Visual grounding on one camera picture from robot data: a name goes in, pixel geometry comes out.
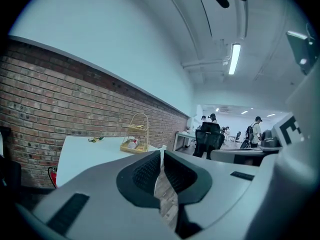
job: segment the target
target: ceiling light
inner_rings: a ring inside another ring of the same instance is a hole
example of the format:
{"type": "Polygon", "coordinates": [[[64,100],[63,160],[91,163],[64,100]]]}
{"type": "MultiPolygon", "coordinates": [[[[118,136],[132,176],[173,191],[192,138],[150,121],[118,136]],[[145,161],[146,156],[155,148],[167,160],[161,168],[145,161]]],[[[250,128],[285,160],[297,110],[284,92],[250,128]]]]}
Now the ceiling light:
{"type": "Polygon", "coordinates": [[[290,36],[294,36],[296,38],[301,38],[303,40],[308,38],[305,34],[300,34],[300,33],[293,32],[293,31],[288,31],[287,34],[290,35],[290,36]]]}
{"type": "Polygon", "coordinates": [[[305,59],[305,58],[302,58],[301,60],[300,60],[300,64],[301,65],[304,65],[304,64],[306,64],[307,63],[307,60],[305,59]]]}
{"type": "Polygon", "coordinates": [[[231,49],[231,64],[229,69],[229,75],[233,75],[236,71],[238,59],[240,55],[241,45],[239,43],[233,43],[231,49]]]}

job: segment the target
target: white table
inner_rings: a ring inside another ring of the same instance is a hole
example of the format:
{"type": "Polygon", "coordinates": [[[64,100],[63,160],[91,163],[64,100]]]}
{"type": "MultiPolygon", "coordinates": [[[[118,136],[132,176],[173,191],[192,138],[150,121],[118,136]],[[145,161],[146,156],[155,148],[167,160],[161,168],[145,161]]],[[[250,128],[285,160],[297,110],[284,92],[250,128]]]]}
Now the white table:
{"type": "MultiPolygon", "coordinates": [[[[132,156],[120,150],[123,140],[124,137],[105,137],[94,143],[88,141],[88,137],[67,136],[60,154],[56,185],[61,187],[90,167],[132,156]]],[[[158,149],[150,145],[149,151],[160,150],[162,164],[166,148],[162,146],[158,149]]]]}
{"type": "Polygon", "coordinates": [[[190,139],[196,139],[196,133],[195,132],[177,132],[175,134],[175,139],[174,139],[174,144],[173,144],[173,151],[176,151],[177,148],[177,141],[178,141],[178,137],[184,137],[184,138],[190,138],[190,139]]]}

